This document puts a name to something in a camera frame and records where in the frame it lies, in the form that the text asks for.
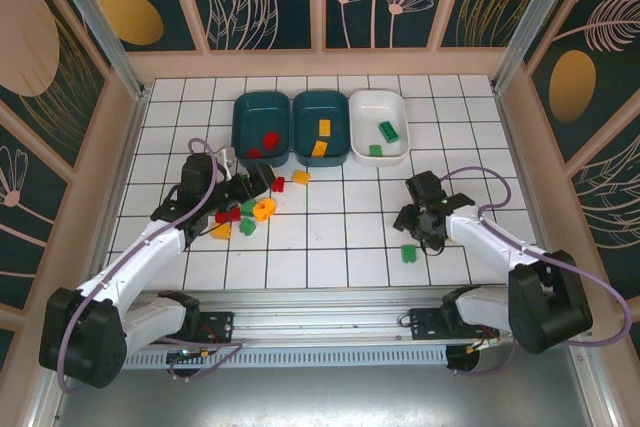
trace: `yellow block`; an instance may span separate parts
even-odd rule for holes
[[[316,140],[316,145],[313,146],[313,152],[311,152],[311,157],[324,157],[324,154],[327,152],[327,144],[321,140]]]
[[[218,240],[229,240],[231,238],[231,226],[229,224],[218,224],[213,226],[211,237]]]
[[[301,172],[299,170],[296,170],[293,173],[293,181],[296,184],[307,185],[310,180],[311,180],[311,174],[308,174],[307,172]]]
[[[319,122],[319,135],[320,137],[331,137],[331,121],[322,119]]]
[[[262,199],[253,206],[253,216],[258,222],[264,222],[276,213],[276,203],[271,198]]]

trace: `beige circle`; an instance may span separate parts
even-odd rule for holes
[[[164,33],[162,18],[148,0],[98,0],[119,39],[149,45]]]
[[[591,57],[570,50],[556,62],[549,86],[551,112],[563,124],[580,118],[596,87],[596,67]]]
[[[56,19],[45,0],[0,0],[0,85],[33,97],[58,71]]]

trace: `red block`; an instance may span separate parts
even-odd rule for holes
[[[262,139],[262,145],[267,150],[276,150],[280,143],[280,136],[275,132],[267,132],[267,135]]]
[[[284,192],[284,177],[278,177],[271,186],[271,190],[274,192]]]
[[[229,222],[229,212],[217,212],[215,218],[218,224]],[[231,209],[231,222],[238,221],[240,221],[240,208],[234,207],[233,209]]]
[[[260,152],[258,149],[251,149],[249,152],[247,152],[247,159],[261,159],[262,158],[262,152]]]

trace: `gray floor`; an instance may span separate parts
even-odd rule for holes
[[[489,355],[479,368],[496,361]],[[440,366],[227,369],[184,384],[129,371],[64,399],[59,414],[59,427],[591,425],[565,349],[520,351],[507,370],[483,378]]]

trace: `robotic arm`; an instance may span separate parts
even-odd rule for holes
[[[103,288],[84,310],[67,346],[66,375],[104,387],[120,372],[128,354],[167,335],[193,339],[200,321],[199,303],[186,294],[161,292],[145,307],[132,312],[129,309],[155,274],[207,228],[210,215],[229,212],[235,205],[267,191],[275,181],[271,167],[263,164],[249,167],[247,177],[231,176],[230,167],[235,163],[232,150],[223,149],[217,154],[216,187],[198,211],[155,238],[150,237],[188,214],[204,197],[213,177],[211,157],[205,153],[187,158],[180,185],[174,186],[153,212],[134,245],[77,290],[60,288],[51,295],[40,345],[39,360],[43,367],[57,370],[62,337],[71,316],[98,285]],[[144,242],[145,247],[132,253],[140,242]],[[105,282],[107,275],[123,260],[124,264]]]
[[[563,251],[548,254],[490,220],[481,222],[473,200],[464,194],[447,196],[431,171],[406,184],[413,203],[402,208],[394,228],[408,230],[423,250],[441,252],[447,239],[463,245],[507,284],[502,289],[467,286],[447,294],[441,314],[452,333],[461,323],[486,325],[511,332],[525,350],[538,354],[591,328],[579,276],[524,251],[575,265],[571,256]]]

